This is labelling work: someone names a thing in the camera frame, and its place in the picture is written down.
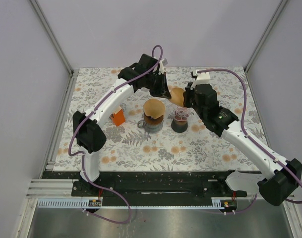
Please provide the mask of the brown paper coffee filter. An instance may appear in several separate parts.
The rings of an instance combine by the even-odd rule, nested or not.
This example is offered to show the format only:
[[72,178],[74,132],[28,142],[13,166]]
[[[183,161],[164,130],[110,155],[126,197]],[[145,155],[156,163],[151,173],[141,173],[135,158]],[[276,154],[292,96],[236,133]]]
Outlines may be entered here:
[[143,105],[144,114],[157,119],[165,114],[165,105],[157,99],[149,99]]

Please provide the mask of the dark mug red rim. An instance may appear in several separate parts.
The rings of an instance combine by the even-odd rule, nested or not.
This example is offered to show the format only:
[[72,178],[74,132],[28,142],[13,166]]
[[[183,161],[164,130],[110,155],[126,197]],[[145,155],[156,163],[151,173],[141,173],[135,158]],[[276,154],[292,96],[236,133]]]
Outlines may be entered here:
[[176,133],[185,132],[188,128],[187,117],[179,117],[179,116],[174,117],[171,123],[171,128]]

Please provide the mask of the wooden dripper ring holder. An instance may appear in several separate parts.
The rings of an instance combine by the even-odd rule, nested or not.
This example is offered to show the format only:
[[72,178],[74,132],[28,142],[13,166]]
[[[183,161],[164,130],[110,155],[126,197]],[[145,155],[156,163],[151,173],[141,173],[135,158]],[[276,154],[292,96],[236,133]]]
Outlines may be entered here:
[[155,119],[144,114],[144,121],[147,125],[159,125],[160,123],[162,123],[163,119],[163,115]]

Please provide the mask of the coffee paper filter box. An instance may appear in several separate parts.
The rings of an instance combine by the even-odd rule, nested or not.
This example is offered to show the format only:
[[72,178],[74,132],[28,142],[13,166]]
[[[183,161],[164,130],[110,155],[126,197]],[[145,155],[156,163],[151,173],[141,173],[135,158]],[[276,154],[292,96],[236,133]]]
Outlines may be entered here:
[[125,122],[125,116],[121,106],[118,106],[116,110],[110,115],[110,119],[115,126],[120,126]]

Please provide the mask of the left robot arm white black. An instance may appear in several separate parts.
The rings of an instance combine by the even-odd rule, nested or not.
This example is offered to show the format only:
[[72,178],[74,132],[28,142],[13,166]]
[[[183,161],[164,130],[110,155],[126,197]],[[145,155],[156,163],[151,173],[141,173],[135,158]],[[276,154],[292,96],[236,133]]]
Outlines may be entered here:
[[143,54],[139,62],[123,68],[107,93],[85,112],[73,114],[73,136],[71,143],[79,147],[81,159],[81,177],[85,180],[82,190],[89,196],[99,192],[100,185],[95,181],[99,177],[98,152],[106,143],[102,127],[122,102],[137,90],[146,88],[153,97],[169,99],[166,73],[166,59],[156,59]]

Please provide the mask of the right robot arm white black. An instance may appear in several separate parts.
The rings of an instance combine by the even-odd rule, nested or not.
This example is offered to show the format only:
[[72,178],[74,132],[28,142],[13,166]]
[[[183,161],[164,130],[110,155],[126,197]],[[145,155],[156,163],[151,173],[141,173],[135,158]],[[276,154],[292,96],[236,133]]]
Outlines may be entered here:
[[264,176],[257,182],[258,191],[268,203],[281,205],[300,186],[301,162],[288,160],[259,141],[234,113],[219,105],[210,84],[189,83],[183,97],[183,105],[193,108],[209,131],[234,145],[257,166]]

